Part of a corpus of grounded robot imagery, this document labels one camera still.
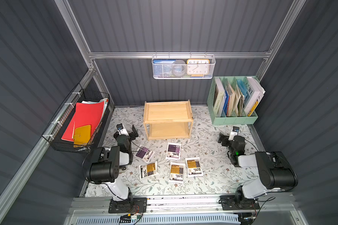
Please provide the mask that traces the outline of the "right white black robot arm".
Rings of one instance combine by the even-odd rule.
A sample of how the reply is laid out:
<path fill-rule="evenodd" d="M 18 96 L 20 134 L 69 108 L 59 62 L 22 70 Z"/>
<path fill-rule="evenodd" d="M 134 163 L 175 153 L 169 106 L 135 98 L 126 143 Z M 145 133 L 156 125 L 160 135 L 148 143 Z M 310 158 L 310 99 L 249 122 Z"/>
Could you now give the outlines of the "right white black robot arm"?
<path fill-rule="evenodd" d="M 228 148 L 228 158 L 235 167 L 258 169 L 259 177 L 239 186 L 232 199 L 236 205 L 251 201 L 271 192 L 287 192 L 298 185 L 298 177 L 282 152 L 256 151 L 245 154 L 247 140 L 239 135 L 219 134 L 218 143 Z"/>

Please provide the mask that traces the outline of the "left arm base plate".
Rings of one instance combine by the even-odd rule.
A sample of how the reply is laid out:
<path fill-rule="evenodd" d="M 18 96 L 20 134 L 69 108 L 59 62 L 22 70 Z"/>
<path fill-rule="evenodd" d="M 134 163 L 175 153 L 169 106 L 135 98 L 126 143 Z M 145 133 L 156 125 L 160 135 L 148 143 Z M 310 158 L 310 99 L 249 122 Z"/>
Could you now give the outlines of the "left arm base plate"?
<path fill-rule="evenodd" d="M 114 201 L 111 200 L 109 204 L 108 213 L 109 214 L 118 214 L 118 213 L 144 213 L 147 208 L 147 198 L 145 197 L 135 197 L 128 198 L 124 201 Z"/>

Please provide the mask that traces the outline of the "light wooden two-tier shelf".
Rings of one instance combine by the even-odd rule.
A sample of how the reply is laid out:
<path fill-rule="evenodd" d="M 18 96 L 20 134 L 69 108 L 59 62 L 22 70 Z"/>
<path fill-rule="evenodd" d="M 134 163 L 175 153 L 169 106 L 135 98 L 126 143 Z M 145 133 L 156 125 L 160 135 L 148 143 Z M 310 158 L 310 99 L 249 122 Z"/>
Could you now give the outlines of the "light wooden two-tier shelf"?
<path fill-rule="evenodd" d="M 143 125 L 148 140 L 189 139 L 194 123 L 191 102 L 145 102 Z"/>

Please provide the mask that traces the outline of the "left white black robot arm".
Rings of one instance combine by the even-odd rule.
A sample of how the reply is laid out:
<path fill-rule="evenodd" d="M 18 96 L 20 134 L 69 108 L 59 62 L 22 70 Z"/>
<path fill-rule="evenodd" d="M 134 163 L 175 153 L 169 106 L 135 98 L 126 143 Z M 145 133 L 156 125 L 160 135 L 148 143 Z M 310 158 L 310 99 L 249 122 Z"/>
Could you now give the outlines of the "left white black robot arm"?
<path fill-rule="evenodd" d="M 139 134 L 135 126 L 132 126 L 131 132 L 128 132 L 122 123 L 117 124 L 116 128 L 114 138 L 117 145 L 93 150 L 92 155 L 99 154 L 98 161 L 84 169 L 84 178 L 89 183 L 107 187 L 112 200 L 118 204 L 130 204 L 133 202 L 130 188 L 118 179 L 118 176 L 120 168 L 132 164 L 131 142 L 139 137 Z"/>

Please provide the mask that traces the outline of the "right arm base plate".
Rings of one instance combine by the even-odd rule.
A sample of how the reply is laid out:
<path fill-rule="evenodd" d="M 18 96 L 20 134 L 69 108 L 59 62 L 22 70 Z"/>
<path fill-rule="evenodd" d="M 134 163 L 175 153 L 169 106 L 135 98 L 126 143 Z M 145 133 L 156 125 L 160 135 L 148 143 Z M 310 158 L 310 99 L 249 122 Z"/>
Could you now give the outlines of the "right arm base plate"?
<path fill-rule="evenodd" d="M 224 211 L 234 210 L 259 210 L 260 205 L 253 199 L 242 199 L 235 195 L 222 195 L 219 197 L 218 203 Z"/>

